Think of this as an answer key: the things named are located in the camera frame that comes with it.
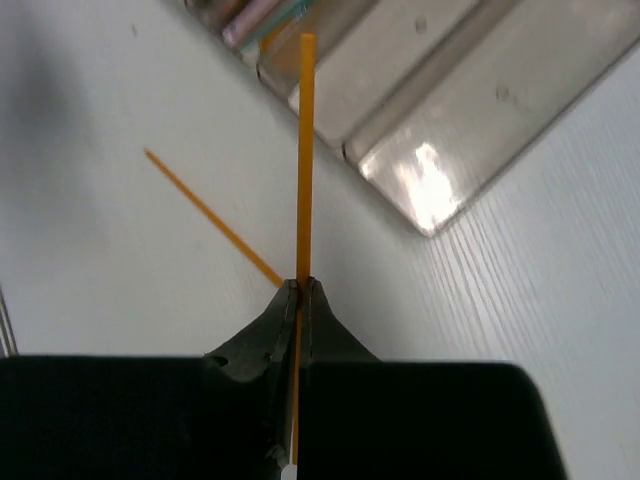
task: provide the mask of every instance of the white table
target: white table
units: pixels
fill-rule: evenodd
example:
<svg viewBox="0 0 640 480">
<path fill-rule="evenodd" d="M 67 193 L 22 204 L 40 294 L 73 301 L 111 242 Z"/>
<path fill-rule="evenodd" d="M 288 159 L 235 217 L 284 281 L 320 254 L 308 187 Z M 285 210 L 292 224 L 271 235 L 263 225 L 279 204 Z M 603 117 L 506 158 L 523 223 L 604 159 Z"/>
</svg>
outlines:
<svg viewBox="0 0 640 480">
<path fill-rule="evenodd" d="M 22 353 L 201 354 L 294 275 L 294 118 L 153 0 L 5 2 L 0 280 Z M 313 273 L 388 359 L 502 359 L 576 479 L 640 477 L 640 53 L 433 240 L 318 149 Z"/>
</svg>

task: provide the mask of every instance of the thin orange stick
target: thin orange stick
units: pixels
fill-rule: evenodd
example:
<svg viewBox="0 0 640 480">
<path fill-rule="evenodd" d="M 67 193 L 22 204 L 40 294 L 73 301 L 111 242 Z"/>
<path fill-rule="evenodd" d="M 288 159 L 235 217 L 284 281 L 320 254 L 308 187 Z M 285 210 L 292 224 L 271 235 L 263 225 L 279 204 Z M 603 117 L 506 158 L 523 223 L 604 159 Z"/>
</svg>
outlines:
<svg viewBox="0 0 640 480">
<path fill-rule="evenodd" d="M 189 187 L 187 187 L 182 181 L 171 171 L 169 168 L 162 163 L 162 161 L 156 157 L 153 152 L 148 149 L 144 149 L 144 153 L 151 162 L 158 167 L 165 177 L 171 181 L 175 185 L 175 187 L 180 190 L 185 197 L 187 197 L 191 203 L 200 210 L 205 217 L 209 219 L 211 223 L 213 223 L 222 234 L 227 237 L 231 243 L 235 245 L 235 247 L 242 253 L 251 263 L 253 263 L 258 270 L 260 270 L 265 277 L 267 277 L 271 283 L 273 283 L 277 288 L 282 286 L 283 280 L 280 275 L 278 275 L 273 268 L 271 268 L 267 263 L 260 258 L 260 256 L 249 246 L 247 243 L 242 240 L 242 238 L 229 226 L 227 226 L 224 221 L 220 217 L 218 217 L 213 211 L 204 203 L 195 193 L 193 193 Z"/>
<path fill-rule="evenodd" d="M 316 36 L 300 37 L 300 121 L 298 127 L 298 236 L 296 280 L 302 293 L 311 276 L 311 198 L 313 180 L 313 120 L 315 95 Z M 298 464 L 300 346 L 302 312 L 296 316 L 296 350 L 293 377 L 293 464 Z"/>
</svg>

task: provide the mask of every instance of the orange stick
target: orange stick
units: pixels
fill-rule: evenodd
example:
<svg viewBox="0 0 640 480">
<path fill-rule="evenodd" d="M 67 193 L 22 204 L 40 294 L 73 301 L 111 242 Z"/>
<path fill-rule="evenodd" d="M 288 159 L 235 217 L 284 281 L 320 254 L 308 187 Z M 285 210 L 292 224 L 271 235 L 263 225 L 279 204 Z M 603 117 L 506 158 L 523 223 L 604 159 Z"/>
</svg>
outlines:
<svg viewBox="0 0 640 480">
<path fill-rule="evenodd" d="M 238 250 L 240 250 L 240 253 L 258 267 L 258 270 L 260 270 L 264 276 L 271 281 L 271 283 L 273 283 L 277 288 L 282 286 L 282 277 L 280 277 L 273 268 L 267 265 L 267 263 L 262 260 L 262 258 L 260 258 L 260 256 L 249 245 L 247 245 L 247 243 L 242 240 L 236 232 L 231 230 L 231 228 L 229 228 L 229 226 L 224 223 L 220 217 L 213 213 L 206 203 L 193 193 L 189 187 L 182 183 L 182 181 L 171 170 L 169 170 L 169 168 L 162 163 L 162 161 L 156 157 L 153 152 L 145 148 L 144 153 L 147 158 L 149 158 L 149 160 L 158 167 L 158 170 L 160 170 L 164 176 L 167 177 L 169 181 L 171 181 L 171 183 L 173 183 L 175 187 L 180 190 L 184 196 L 187 197 L 191 203 L 204 214 L 205 217 L 209 219 L 211 223 L 218 227 L 218 230 L 220 230 L 220 232 L 222 232 L 222 234 L 227 237 Z"/>
<path fill-rule="evenodd" d="M 311 276 L 311 198 L 313 180 L 313 120 L 316 64 L 316 36 L 300 37 L 300 107 L 298 127 L 298 236 L 296 244 L 296 280 L 300 293 Z M 302 312 L 296 315 L 296 350 L 293 380 L 293 464 L 298 464 L 300 344 Z"/>
</svg>

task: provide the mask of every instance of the yellow stick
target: yellow stick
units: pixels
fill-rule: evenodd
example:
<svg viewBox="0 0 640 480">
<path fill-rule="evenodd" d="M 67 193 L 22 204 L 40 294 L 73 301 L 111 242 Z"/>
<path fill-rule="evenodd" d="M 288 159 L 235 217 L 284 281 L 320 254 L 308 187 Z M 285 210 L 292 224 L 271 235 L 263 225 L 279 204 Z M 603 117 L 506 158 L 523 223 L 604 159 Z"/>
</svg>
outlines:
<svg viewBox="0 0 640 480">
<path fill-rule="evenodd" d="M 264 276 L 271 281 L 271 283 L 273 283 L 277 288 L 280 288 L 282 286 L 282 277 L 280 277 L 280 275 L 278 275 L 273 270 L 273 268 L 267 265 L 267 263 L 262 260 L 262 258 L 260 258 L 260 256 L 256 252 L 254 252 L 253 249 L 249 245 L 247 245 L 247 243 L 242 240 L 242 238 L 236 232 L 231 230 L 231 228 L 229 228 L 229 226 L 227 226 L 227 224 L 224 223 L 224 221 L 222 221 L 220 217 L 213 213 L 213 211 L 207 206 L 207 204 L 204 203 L 195 193 L 193 193 L 189 189 L 189 187 L 182 183 L 182 181 L 176 176 L 175 173 L 169 170 L 169 168 L 164 163 L 162 163 L 162 161 L 158 157 L 156 157 L 150 150 L 147 150 L 145 148 L 144 153 L 147 158 L 151 160 L 151 162 L 153 162 L 156 167 L 158 167 L 158 170 L 160 170 L 164 174 L 164 176 L 167 177 L 171 181 L 171 183 L 173 183 L 175 187 L 180 190 L 183 195 L 187 197 L 191 201 L 191 203 L 204 214 L 205 217 L 209 219 L 211 223 L 218 227 L 218 230 L 220 230 L 220 232 L 222 232 L 222 234 L 227 237 L 238 250 L 240 250 L 240 253 L 242 253 L 251 263 L 258 267 L 258 270 L 260 270 L 264 274 Z"/>
<path fill-rule="evenodd" d="M 316 64 L 316 36 L 300 37 L 300 116 L 298 130 L 298 237 L 296 244 L 296 280 L 300 292 L 311 275 L 311 191 L 313 179 L 313 117 Z M 300 344 L 302 312 L 296 316 L 296 350 L 293 385 L 293 463 L 298 464 Z"/>
</svg>

